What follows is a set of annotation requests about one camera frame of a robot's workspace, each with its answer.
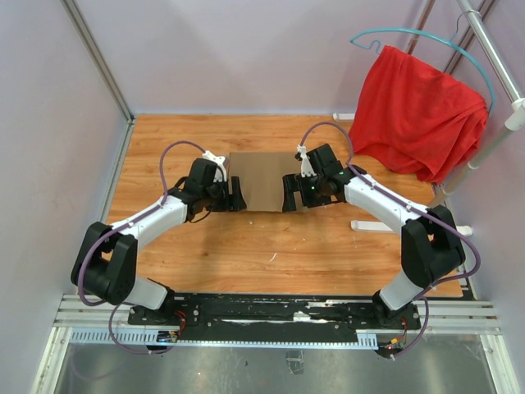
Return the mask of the brown cardboard box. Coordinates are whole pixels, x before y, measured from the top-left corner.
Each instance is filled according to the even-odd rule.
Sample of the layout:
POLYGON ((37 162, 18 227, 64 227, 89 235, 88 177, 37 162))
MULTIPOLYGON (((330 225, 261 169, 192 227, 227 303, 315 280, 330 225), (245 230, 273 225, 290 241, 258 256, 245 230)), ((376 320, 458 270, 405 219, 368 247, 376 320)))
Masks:
POLYGON ((231 152, 229 173, 240 179, 249 212, 282 213, 283 176, 300 173, 293 152, 231 152))

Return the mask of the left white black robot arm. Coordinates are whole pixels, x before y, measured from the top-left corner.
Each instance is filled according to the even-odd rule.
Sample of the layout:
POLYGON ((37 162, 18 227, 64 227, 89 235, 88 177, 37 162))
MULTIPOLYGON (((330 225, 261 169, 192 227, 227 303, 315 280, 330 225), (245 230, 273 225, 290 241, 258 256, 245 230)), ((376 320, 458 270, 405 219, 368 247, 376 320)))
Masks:
POLYGON ((240 180, 227 176, 226 161, 207 151, 193 161, 188 176, 149 207, 110 225, 91 224, 71 271, 82 301, 91 305, 87 297, 93 295, 99 304, 128 304, 160 325, 184 318, 172 289, 138 275, 138 254, 173 227, 196 223, 200 213, 246 208, 240 180))

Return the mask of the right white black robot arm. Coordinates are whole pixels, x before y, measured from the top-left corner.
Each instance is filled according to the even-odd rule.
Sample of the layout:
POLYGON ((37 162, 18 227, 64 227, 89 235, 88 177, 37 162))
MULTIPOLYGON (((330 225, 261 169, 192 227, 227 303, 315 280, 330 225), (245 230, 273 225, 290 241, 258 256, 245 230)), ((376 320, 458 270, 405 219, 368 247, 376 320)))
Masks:
POLYGON ((296 194, 305 208, 347 203, 399 235, 401 269, 372 297, 373 322, 391 328, 416 296, 464 262, 461 235, 451 212, 442 205, 416 204, 385 188, 361 167, 343 166, 329 144, 312 150, 300 145, 297 150, 300 172, 282 178, 283 212, 297 210, 296 194))

